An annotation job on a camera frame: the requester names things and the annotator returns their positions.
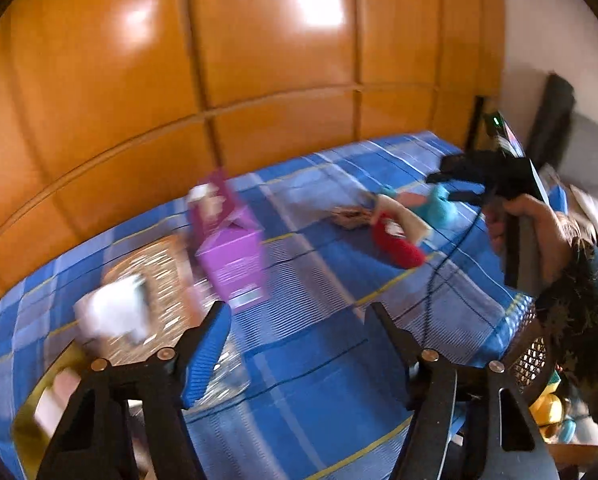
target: pink box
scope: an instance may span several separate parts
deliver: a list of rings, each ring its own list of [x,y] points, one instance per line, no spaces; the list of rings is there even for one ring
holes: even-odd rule
[[[188,218],[195,256],[217,295],[234,312],[267,300],[263,230],[221,170],[190,190]]]

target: sleeve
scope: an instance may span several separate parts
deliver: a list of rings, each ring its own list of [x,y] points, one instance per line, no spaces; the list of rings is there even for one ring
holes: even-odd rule
[[[598,424],[598,248],[575,238],[569,265],[535,306],[557,362]]]

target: red sock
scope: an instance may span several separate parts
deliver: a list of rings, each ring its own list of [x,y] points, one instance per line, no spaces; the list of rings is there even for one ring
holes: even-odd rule
[[[382,213],[373,226],[373,240],[377,247],[388,253],[395,265],[402,269],[419,267],[426,261],[423,251],[403,236],[399,224],[387,213]]]

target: red cloth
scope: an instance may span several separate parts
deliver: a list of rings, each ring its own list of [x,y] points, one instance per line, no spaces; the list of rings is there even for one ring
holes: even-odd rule
[[[373,226],[373,240],[377,247],[390,256],[393,263],[402,269],[419,267],[426,261],[426,255],[415,244],[404,236],[395,236],[386,231],[386,227],[394,219],[388,213],[382,213]]]

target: bed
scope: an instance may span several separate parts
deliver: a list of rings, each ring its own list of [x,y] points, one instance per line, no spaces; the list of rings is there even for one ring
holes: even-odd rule
[[[187,420],[208,478],[382,479],[409,413],[377,375],[362,319],[381,301],[421,341],[426,283],[476,211],[434,232],[426,263],[393,267],[365,229],[345,231],[333,206],[368,204],[382,184],[426,192],[425,174],[458,150],[434,134],[384,137],[295,158],[231,180],[265,230],[271,300],[236,315],[251,384]],[[456,184],[457,189],[471,189]],[[22,478],[10,424],[45,368],[77,334],[72,306],[124,254],[188,228],[183,199],[97,235],[21,281],[0,300],[0,456]],[[529,308],[505,286],[483,219],[441,270],[426,345],[484,365],[503,354]],[[455,430],[461,425],[460,414]]]

